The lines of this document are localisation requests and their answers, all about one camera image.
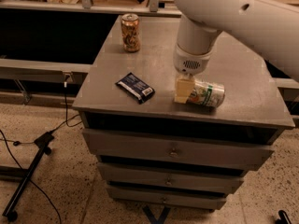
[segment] floor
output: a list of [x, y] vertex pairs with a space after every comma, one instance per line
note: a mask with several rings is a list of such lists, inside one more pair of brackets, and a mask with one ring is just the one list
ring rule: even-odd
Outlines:
[[[68, 116], [76, 114], [69, 110]], [[19, 94], [0, 92], [0, 129], [9, 140], [33, 142], [64, 119], [63, 97], [33, 96], [28, 105], [23, 105]], [[64, 224], [272, 224], [281, 209], [288, 213], [292, 224], [299, 223], [298, 129], [284, 132], [274, 144], [276, 152], [272, 157], [259, 171], [248, 173], [242, 187], [215, 212], [182, 207], [164, 209], [156, 204], [110, 199], [97, 172], [97, 159], [84, 143], [82, 129], [79, 124], [73, 128], [64, 125], [57, 130], [50, 142], [51, 154], [42, 158], [32, 177], [48, 194]], [[22, 167], [30, 164], [37, 151], [33, 144], [8, 145]], [[16, 166], [3, 141], [0, 141], [0, 164]], [[1, 213], [16, 187], [17, 183], [0, 181]], [[151, 217], [146, 215], [146, 208]], [[14, 222], [17, 224], [59, 223], [49, 201], [31, 183], [15, 210], [19, 216]], [[163, 210], [168, 210], [168, 215], [162, 214]], [[8, 222], [0, 216], [0, 223]]]

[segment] soda can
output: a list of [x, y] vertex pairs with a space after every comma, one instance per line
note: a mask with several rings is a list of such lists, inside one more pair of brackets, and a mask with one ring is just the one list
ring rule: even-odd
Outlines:
[[219, 107], [224, 97], [225, 92], [222, 84], [209, 83], [196, 79], [192, 93], [187, 101], [203, 106]]
[[139, 18], [136, 14], [124, 14], [121, 19], [123, 48], [129, 52], [140, 50]]

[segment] black snack package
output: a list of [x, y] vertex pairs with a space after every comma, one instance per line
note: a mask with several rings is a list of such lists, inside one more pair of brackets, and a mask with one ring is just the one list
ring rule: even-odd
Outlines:
[[151, 86], [136, 77], [133, 73], [129, 73], [115, 84], [129, 92], [140, 104], [145, 103], [155, 93], [155, 90]]

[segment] can lid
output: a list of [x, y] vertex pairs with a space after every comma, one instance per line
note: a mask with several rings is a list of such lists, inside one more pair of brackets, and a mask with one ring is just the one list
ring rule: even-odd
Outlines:
[[136, 21], [138, 19], [138, 16], [134, 13], [127, 13], [122, 16], [122, 19], [124, 21]]

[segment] black stand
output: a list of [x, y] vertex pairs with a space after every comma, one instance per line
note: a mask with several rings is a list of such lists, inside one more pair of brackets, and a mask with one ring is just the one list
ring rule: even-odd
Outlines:
[[44, 153], [47, 155], [51, 153], [51, 150], [48, 147], [49, 142], [42, 142], [36, 144], [38, 145], [39, 150], [37, 151], [36, 156], [31, 162], [30, 167], [28, 169], [0, 166], [0, 177], [3, 177], [4, 179], [13, 179], [13, 180], [21, 179], [18, 188], [16, 189], [15, 193], [10, 199], [7, 208], [5, 209], [2, 215], [4, 217], [7, 217], [9, 222], [15, 221], [18, 218], [18, 214], [16, 211], [14, 211], [14, 208], [18, 203], [19, 198], [24, 192], [28, 182], [30, 181], [32, 174], [34, 173]]

